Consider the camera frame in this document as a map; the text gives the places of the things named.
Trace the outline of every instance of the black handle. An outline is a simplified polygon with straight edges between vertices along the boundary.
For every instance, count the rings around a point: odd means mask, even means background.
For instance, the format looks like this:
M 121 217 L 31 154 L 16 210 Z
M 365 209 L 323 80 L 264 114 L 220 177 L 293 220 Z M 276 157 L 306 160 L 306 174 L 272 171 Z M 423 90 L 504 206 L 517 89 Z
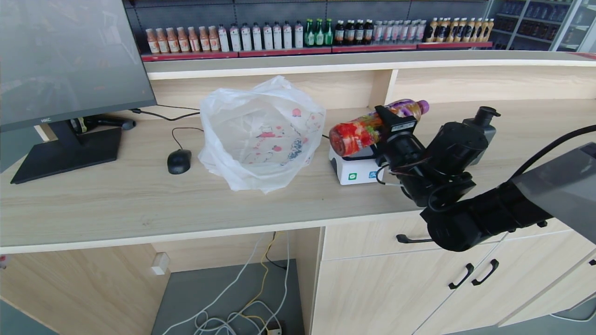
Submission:
M 484 279 L 483 279 L 483 280 L 481 280 L 481 281 L 477 281 L 477 280 L 475 280 L 475 279 L 474 279 L 474 280 L 472 281 L 472 285 L 474 285 L 474 286 L 478 286 L 478 285 L 480 285 L 480 284 L 484 283 L 484 282 L 485 282 L 485 280 L 487 280 L 487 279 L 488 279 L 488 277 L 490 277 L 490 276 L 492 275 L 492 273 L 493 273 L 493 272 L 495 272 L 495 270 L 496 270 L 496 269 L 499 267 L 499 261 L 498 261 L 498 260 L 496 260 L 496 259 L 493 259 L 493 260 L 491 261 L 491 265 L 492 265 L 492 269 L 491 269 L 491 271 L 488 273 L 488 275 L 486 275 L 486 277 L 484 277 Z
M 398 242 L 400 242 L 400 243 L 424 243 L 424 242 L 432 242 L 433 241 L 432 238 L 425 238 L 423 240 L 410 240 L 404 234 L 399 234 L 396 236 L 396 238 L 398 239 Z
M 451 290 L 455 290 L 457 289 L 461 284 L 463 284 L 465 282 L 466 279 L 468 279 L 468 277 L 472 274 L 472 272 L 474 271 L 474 265 L 472 265 L 472 263 L 468 263 L 465 265 L 465 268 L 468 269 L 468 273 L 465 275 L 464 279 L 462 279 L 459 284 L 455 285 L 454 283 L 449 283 L 449 288 Z

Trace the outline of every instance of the plastic bag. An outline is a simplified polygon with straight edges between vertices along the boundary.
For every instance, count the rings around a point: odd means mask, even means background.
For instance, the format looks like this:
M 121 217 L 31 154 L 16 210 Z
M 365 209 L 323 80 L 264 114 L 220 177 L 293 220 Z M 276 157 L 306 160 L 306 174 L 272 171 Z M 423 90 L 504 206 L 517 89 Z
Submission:
M 251 91 L 218 89 L 201 102 L 198 159 L 234 190 L 287 186 L 321 143 L 325 109 L 282 76 Z

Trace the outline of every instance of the cable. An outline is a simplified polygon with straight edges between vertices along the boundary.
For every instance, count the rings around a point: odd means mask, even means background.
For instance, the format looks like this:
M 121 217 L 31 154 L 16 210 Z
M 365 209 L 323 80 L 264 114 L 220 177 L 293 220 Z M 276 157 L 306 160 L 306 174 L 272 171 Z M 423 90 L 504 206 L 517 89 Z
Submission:
M 551 144 L 544 147 L 542 150 L 537 152 L 534 156 L 530 157 L 529 160 L 527 160 L 525 163 L 523 163 L 523 165 L 520 166 L 520 168 L 517 169 L 517 171 L 515 171 L 515 173 L 513 173 L 513 175 L 509 179 L 515 178 L 515 177 L 521 175 L 522 173 L 524 173 L 532 164 L 536 163 L 537 160 L 539 160 L 542 156 L 546 155 L 552 149 L 559 146 L 561 143 L 563 143 L 567 140 L 570 140 L 574 137 L 578 137 L 579 135 L 587 134 L 589 132 L 594 132 L 594 131 L 596 131 L 596 125 L 591 125 L 591 126 L 587 126 L 584 128 L 579 128 L 577 130 L 569 132 L 569 133 L 555 139 Z

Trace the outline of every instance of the mouse cable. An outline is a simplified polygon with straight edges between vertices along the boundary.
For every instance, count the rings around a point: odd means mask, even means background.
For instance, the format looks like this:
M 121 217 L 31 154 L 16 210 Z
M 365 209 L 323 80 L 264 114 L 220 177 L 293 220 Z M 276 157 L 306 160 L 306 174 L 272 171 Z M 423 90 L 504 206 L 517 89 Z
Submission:
M 205 132 L 204 130 L 202 130 L 201 128 L 196 128 L 196 127 L 176 127 L 174 129 L 172 129 L 172 138 L 174 139 L 174 141 L 176 141 L 176 143 L 178 143 L 178 147 L 180 147 L 180 150 L 182 150 L 182 145 L 180 144 L 180 142 L 178 142 L 178 140 L 176 139 L 176 136 L 174 136 L 174 131 L 176 129 L 196 129 L 198 131 L 202 131 Z

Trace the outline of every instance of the white bottle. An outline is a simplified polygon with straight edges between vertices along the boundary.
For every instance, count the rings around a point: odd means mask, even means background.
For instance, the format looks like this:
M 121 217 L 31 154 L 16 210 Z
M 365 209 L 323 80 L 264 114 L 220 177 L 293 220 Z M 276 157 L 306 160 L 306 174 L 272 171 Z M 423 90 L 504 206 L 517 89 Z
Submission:
M 263 40 L 265 41 L 265 50 L 273 50 L 273 30 L 269 22 L 265 22 L 263 27 Z
M 284 24 L 284 49 L 292 49 L 292 26 L 288 21 Z
M 229 52 L 228 32 L 225 30 L 223 24 L 219 25 L 218 35 L 219 35 L 219 44 L 222 48 L 222 52 Z
M 253 42 L 250 39 L 250 28 L 248 23 L 243 23 L 240 29 L 240 35 L 242 36 L 242 50 L 252 51 Z
M 240 30 L 235 23 L 229 28 L 229 38 L 232 40 L 232 50 L 235 52 L 239 52 L 241 49 L 240 44 Z
M 304 47 L 304 27 L 300 21 L 296 21 L 294 26 L 294 46 L 298 49 Z
M 279 22 L 275 22 L 273 26 L 273 48 L 281 49 L 281 27 Z
M 255 50 L 263 50 L 263 42 L 261 40 L 260 27 L 256 22 L 253 23 L 253 42 Z

